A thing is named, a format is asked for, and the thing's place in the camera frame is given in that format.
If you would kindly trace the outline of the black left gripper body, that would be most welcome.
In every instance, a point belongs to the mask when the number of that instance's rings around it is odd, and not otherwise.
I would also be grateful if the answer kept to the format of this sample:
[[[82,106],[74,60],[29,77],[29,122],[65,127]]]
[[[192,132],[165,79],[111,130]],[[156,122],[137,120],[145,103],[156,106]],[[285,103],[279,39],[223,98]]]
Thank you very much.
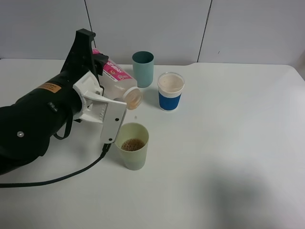
[[[98,82],[100,83],[99,76],[102,76],[102,71],[109,56],[102,53],[91,54],[88,58],[87,56],[77,56],[74,60],[71,57],[67,57],[61,72],[70,71],[77,72],[78,70],[86,70],[93,73]]]

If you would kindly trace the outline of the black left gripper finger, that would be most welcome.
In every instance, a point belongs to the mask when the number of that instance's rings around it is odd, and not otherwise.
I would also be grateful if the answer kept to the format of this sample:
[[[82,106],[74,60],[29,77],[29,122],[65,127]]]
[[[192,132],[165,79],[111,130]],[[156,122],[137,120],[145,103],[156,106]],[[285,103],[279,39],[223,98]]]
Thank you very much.
[[[87,29],[76,31],[74,42],[70,52],[78,55],[92,55],[92,42],[95,38],[95,33]]]

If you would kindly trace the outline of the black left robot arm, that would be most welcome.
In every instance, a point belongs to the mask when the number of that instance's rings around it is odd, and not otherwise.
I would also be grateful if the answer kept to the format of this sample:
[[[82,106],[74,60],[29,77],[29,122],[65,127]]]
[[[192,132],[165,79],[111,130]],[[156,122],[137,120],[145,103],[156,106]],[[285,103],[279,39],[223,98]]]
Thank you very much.
[[[71,131],[73,116],[81,111],[80,96],[73,85],[87,72],[97,76],[108,56],[95,57],[92,41],[95,33],[76,31],[74,43],[61,72],[27,93],[13,105],[0,109],[0,173],[6,174],[43,156],[51,136],[66,126]]]

